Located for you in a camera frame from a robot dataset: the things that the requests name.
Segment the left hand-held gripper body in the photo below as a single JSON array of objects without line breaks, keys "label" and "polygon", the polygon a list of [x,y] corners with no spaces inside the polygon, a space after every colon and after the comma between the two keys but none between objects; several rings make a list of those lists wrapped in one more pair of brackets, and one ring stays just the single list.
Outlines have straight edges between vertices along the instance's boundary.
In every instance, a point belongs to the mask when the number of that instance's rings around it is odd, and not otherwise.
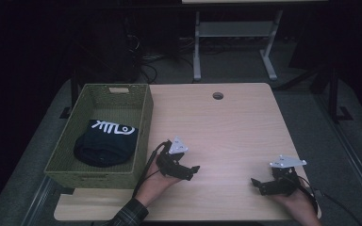
[{"label": "left hand-held gripper body", "polygon": [[188,150],[189,148],[180,137],[175,137],[173,141],[167,140],[159,157],[156,159],[161,174],[175,177],[177,172],[185,172],[185,166],[180,165],[179,160]]}]

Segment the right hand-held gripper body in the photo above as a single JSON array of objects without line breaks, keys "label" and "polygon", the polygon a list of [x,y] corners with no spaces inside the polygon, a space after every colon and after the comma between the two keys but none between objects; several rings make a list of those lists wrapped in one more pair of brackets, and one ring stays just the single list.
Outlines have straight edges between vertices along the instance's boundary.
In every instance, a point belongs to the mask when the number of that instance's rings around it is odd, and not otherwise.
[{"label": "right hand-held gripper body", "polygon": [[305,160],[282,154],[271,162],[271,174],[274,178],[271,195],[291,195],[301,185],[295,168],[305,165]]}]

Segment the black garment with white print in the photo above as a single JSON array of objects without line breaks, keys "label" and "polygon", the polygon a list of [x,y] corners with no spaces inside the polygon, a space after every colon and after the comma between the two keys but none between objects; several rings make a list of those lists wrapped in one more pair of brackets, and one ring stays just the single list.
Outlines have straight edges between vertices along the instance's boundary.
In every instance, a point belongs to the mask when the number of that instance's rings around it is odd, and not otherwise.
[{"label": "black garment with white print", "polygon": [[77,160],[108,168],[126,162],[135,152],[139,129],[110,121],[90,120],[74,145]]}]

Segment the green woven basket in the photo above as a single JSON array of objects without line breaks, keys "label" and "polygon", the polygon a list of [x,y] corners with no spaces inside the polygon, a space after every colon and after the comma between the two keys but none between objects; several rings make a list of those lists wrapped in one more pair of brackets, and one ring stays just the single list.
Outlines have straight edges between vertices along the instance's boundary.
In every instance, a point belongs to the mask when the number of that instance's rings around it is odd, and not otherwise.
[{"label": "green woven basket", "polygon": [[[147,84],[87,84],[58,139],[44,173],[71,188],[132,189],[136,186],[147,159],[148,140],[154,101]],[[136,149],[118,166],[97,168],[74,156],[76,140],[84,135],[91,120],[102,130],[117,130],[127,125],[138,130]]]}]

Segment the person's right hand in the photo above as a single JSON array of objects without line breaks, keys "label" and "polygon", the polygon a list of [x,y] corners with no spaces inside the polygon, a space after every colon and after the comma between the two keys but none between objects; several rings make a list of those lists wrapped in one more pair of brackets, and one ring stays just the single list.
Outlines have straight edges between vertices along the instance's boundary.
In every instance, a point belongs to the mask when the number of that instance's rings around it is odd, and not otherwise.
[{"label": "person's right hand", "polygon": [[270,199],[286,208],[288,213],[302,226],[322,226],[310,200],[297,189],[291,195],[271,195]]}]

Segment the person's left hand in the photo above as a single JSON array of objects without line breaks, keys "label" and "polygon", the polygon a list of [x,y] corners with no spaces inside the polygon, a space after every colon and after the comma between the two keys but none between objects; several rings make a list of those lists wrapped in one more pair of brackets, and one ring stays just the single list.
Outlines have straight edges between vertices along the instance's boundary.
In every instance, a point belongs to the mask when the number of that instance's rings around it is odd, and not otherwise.
[{"label": "person's left hand", "polygon": [[145,207],[157,200],[169,187],[180,182],[178,178],[162,175],[155,158],[147,171],[147,176],[135,196],[135,199]]}]

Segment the black tripod stand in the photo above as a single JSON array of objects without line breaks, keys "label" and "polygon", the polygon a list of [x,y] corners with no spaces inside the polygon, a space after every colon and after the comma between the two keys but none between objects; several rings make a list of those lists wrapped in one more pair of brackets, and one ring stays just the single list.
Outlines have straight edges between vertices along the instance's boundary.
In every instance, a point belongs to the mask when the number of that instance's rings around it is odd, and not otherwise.
[{"label": "black tripod stand", "polygon": [[326,64],[321,64],[314,69],[307,71],[296,78],[288,81],[287,83],[278,87],[272,88],[272,90],[287,90],[305,81],[306,79],[314,76],[314,80],[309,87],[309,90],[313,94],[321,94],[328,87],[328,101],[327,112],[331,120],[334,123],[340,121],[352,121],[353,117],[345,106],[337,105],[338,97],[338,74],[334,67]]}]

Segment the black metal stand leg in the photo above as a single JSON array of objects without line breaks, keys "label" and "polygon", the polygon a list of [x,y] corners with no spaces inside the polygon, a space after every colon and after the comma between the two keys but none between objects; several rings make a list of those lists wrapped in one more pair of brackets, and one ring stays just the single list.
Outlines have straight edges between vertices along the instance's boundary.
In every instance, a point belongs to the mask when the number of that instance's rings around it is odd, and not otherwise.
[{"label": "black metal stand leg", "polygon": [[74,109],[74,106],[76,104],[78,93],[79,93],[79,86],[78,86],[78,78],[77,78],[77,72],[76,69],[73,69],[71,79],[70,79],[70,88],[71,88],[71,105],[65,107],[61,114],[61,119],[68,119],[71,116],[71,113]]}]

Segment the black equipment case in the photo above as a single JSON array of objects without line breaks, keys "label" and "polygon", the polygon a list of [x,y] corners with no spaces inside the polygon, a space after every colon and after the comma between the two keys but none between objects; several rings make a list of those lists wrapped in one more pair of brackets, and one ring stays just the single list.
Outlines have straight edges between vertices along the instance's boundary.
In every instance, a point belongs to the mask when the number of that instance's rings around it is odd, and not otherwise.
[{"label": "black equipment case", "polygon": [[137,80],[137,68],[129,51],[122,17],[107,11],[88,15],[73,42],[73,66],[80,86]]}]

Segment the white metal table frame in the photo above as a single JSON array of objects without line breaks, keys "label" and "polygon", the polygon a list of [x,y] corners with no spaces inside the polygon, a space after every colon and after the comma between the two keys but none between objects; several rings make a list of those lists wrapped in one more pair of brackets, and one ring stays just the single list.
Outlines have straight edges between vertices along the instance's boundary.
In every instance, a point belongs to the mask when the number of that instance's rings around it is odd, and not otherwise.
[{"label": "white metal table frame", "polygon": [[[277,80],[277,74],[271,61],[272,46],[287,6],[294,4],[323,3],[327,0],[181,0],[183,7],[197,7],[194,23],[194,49],[192,55],[193,80],[202,79],[200,40],[202,38],[266,38],[267,45],[259,54],[271,81]],[[274,7],[271,20],[261,21],[203,21],[201,14],[206,8],[252,9],[253,7]]]}]

